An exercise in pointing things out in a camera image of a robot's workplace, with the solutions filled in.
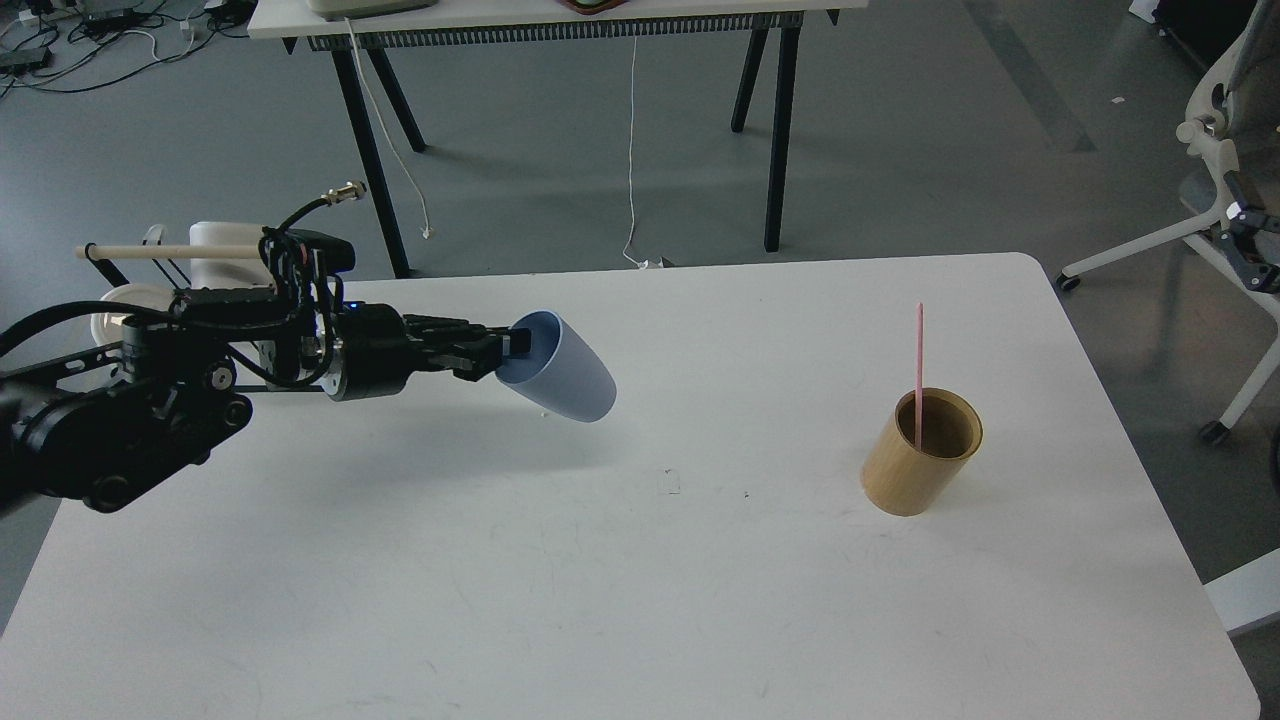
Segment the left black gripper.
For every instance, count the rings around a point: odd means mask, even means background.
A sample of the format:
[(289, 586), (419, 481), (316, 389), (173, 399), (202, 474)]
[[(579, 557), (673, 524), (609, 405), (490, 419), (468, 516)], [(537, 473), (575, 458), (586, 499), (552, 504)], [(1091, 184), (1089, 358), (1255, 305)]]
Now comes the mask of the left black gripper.
[(399, 393), (416, 373), (449, 373), (476, 382), (504, 361), (527, 357), (529, 328), (499, 328), (465, 319), (402, 315), (387, 304), (343, 302), (332, 320), (334, 359), (323, 375), (333, 401)]

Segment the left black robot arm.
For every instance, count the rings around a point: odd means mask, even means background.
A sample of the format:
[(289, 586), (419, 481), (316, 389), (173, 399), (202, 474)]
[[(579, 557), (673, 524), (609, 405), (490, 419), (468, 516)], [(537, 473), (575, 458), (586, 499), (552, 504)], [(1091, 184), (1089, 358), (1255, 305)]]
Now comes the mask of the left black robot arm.
[(297, 223), (365, 191), (351, 181), (262, 227), (250, 252), (265, 265), (265, 286), (178, 290), (160, 309), (59, 304), (5, 329), (9, 354), (77, 318), (122, 319), (114, 343), (3, 374), (3, 512), (40, 496), (115, 512), (206, 462), (253, 415), (239, 369), (268, 392), (344, 402), (397, 395), (419, 372), (476, 382), (530, 355), (529, 329), (348, 300), (342, 274), (355, 266), (353, 247)]

